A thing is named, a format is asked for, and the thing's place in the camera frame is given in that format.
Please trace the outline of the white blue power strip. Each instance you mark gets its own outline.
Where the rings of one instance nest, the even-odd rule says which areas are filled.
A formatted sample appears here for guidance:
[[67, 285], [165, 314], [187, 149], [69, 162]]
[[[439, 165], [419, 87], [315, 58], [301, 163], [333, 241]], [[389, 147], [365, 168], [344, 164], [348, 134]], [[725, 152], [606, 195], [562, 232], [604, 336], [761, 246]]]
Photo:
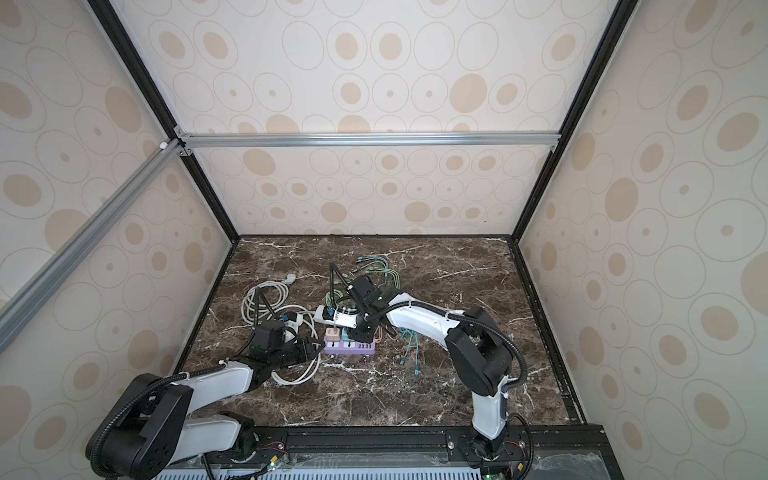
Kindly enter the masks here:
[[328, 323], [333, 324], [334, 323], [334, 315], [335, 315], [335, 310], [332, 307], [329, 307], [329, 306], [318, 306], [316, 311], [315, 311], [315, 313], [314, 313], [314, 315], [313, 315], [313, 319], [316, 322], [320, 322], [320, 323], [324, 323], [324, 324], [328, 324]]

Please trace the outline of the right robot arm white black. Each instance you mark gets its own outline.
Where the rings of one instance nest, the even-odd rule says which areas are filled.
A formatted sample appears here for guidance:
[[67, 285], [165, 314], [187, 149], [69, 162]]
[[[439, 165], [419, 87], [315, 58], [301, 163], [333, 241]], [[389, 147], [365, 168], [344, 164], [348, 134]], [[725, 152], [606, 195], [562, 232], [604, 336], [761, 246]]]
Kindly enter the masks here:
[[351, 278], [329, 264], [329, 301], [318, 315], [347, 331], [356, 343], [372, 343], [379, 331], [409, 330], [444, 348], [456, 375], [472, 393], [472, 433], [455, 440], [467, 463], [491, 471], [507, 455], [507, 399], [523, 386], [529, 368], [522, 351], [480, 307], [455, 310], [421, 301], [396, 284], [377, 285], [367, 274]]

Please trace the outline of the teal charger plug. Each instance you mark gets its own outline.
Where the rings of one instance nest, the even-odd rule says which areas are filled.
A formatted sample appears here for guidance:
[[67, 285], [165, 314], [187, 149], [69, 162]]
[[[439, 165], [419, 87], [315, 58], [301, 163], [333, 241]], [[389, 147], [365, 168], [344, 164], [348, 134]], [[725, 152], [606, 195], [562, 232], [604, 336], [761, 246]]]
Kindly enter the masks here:
[[351, 348], [355, 344], [355, 341], [349, 337], [346, 330], [342, 331], [342, 342], [346, 348]]

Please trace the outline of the pink charger plug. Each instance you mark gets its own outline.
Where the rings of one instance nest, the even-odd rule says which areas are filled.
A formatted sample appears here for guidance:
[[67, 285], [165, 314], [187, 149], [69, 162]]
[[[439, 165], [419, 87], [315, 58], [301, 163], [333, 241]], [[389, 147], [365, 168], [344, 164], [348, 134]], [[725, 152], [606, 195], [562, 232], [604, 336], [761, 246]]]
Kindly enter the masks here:
[[328, 327], [325, 330], [325, 339], [332, 342], [338, 342], [342, 338], [342, 330], [336, 327]]

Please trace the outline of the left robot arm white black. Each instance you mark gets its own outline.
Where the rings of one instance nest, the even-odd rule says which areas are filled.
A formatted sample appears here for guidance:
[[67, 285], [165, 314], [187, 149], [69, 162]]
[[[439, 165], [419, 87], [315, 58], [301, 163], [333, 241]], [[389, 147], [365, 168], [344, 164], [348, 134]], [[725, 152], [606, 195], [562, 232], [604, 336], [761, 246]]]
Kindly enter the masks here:
[[268, 313], [231, 358], [168, 377], [135, 377], [86, 445], [91, 470], [106, 479], [152, 479], [170, 464], [214, 452], [250, 460], [260, 449], [253, 420], [227, 412], [191, 415], [257, 389], [279, 369], [318, 359], [321, 341], [300, 336], [274, 309]]

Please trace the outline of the purple power strip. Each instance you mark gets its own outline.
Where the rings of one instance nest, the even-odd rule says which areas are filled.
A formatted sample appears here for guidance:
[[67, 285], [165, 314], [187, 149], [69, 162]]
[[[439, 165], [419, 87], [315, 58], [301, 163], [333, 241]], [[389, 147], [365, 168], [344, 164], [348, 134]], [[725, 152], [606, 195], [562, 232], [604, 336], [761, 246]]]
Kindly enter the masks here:
[[361, 343], [355, 341], [325, 341], [323, 352], [327, 355], [359, 355], [373, 356], [376, 351], [375, 343]]

